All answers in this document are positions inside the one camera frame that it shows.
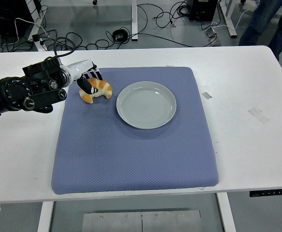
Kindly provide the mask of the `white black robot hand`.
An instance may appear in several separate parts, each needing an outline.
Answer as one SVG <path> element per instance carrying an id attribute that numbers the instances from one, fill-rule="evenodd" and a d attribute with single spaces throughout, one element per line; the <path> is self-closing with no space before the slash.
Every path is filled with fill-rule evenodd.
<path id="1" fill-rule="evenodd" d="M 98 67 L 91 60 L 84 60 L 73 63 L 66 67 L 66 84 L 65 87 L 71 85 L 73 81 L 77 81 L 78 86 L 87 94 L 98 92 L 98 87 L 94 87 L 89 82 L 90 76 L 97 80 L 102 80 L 102 76 Z"/>

